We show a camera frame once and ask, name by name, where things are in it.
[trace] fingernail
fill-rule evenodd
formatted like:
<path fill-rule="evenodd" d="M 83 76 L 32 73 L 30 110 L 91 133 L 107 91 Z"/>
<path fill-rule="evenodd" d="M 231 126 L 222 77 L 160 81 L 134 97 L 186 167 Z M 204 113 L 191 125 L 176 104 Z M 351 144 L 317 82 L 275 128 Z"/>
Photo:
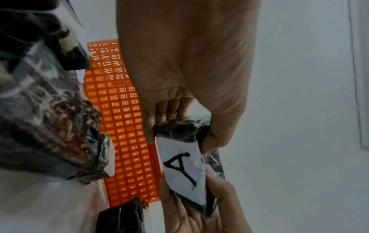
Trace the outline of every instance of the fingernail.
<path fill-rule="evenodd" d="M 218 176 L 218 173 L 216 173 L 209 164 L 206 165 L 206 173 L 209 174 L 210 177 Z"/>

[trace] wrapped package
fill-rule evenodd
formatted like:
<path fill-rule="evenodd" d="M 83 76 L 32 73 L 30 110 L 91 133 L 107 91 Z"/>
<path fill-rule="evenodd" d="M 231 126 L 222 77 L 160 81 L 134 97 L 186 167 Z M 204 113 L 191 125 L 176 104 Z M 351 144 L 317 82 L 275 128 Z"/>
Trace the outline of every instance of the wrapped package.
<path fill-rule="evenodd" d="M 83 28 L 66 0 L 15 2 L 0 3 L 0 61 L 8 71 L 12 72 L 41 40 L 53 51 L 64 70 L 91 67 Z"/>
<path fill-rule="evenodd" d="M 170 190 L 205 217 L 210 217 L 216 207 L 216 200 L 206 186 L 205 164 L 224 178 L 218 150 L 206 155 L 200 152 L 209 129 L 209 116 L 192 116 L 154 126 Z"/>
<path fill-rule="evenodd" d="M 74 71 L 43 41 L 14 55 L 16 65 L 0 57 L 0 167 L 71 179 L 108 163 L 104 148 L 113 145 L 99 135 L 101 114 L 81 98 Z"/>
<path fill-rule="evenodd" d="M 139 197 L 99 213 L 96 233 L 145 233 L 144 211 Z"/>

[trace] hand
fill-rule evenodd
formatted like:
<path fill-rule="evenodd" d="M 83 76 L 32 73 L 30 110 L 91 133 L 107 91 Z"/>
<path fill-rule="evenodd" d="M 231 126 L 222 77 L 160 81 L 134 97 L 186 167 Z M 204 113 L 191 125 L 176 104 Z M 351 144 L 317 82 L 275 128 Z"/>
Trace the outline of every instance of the hand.
<path fill-rule="evenodd" d="M 153 125 L 211 112 L 203 154 L 226 146 L 246 108 L 260 0 L 117 0 L 116 24 L 138 94 L 146 141 Z"/>
<path fill-rule="evenodd" d="M 169 192 L 165 178 L 160 180 L 159 197 L 163 206 L 166 233 L 251 233 L 234 187 L 206 165 L 206 183 L 218 200 L 211 218 L 198 212 Z"/>

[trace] white wall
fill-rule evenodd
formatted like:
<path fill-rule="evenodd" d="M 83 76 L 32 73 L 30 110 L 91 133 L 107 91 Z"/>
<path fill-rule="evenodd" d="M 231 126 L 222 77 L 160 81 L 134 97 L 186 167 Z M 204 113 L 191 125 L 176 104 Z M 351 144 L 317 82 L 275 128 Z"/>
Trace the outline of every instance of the white wall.
<path fill-rule="evenodd" d="M 72 4 L 88 41 L 117 37 L 114 0 Z M 255 233 L 369 231 L 350 45 L 347 0 L 263 1 L 248 107 L 221 150 Z"/>

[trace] orange plastic crate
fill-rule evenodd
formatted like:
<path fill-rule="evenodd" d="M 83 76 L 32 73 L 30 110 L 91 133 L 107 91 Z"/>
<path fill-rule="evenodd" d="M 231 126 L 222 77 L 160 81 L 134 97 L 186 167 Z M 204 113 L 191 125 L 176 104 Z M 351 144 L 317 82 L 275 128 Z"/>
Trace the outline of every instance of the orange plastic crate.
<path fill-rule="evenodd" d="M 141 111 L 119 52 L 118 40 L 88 43 L 91 69 L 86 70 L 83 89 L 102 114 L 101 132 L 115 146 L 115 176 L 104 180 L 110 207 L 136 196 L 155 202 L 161 170 L 156 146 L 142 133 Z"/>

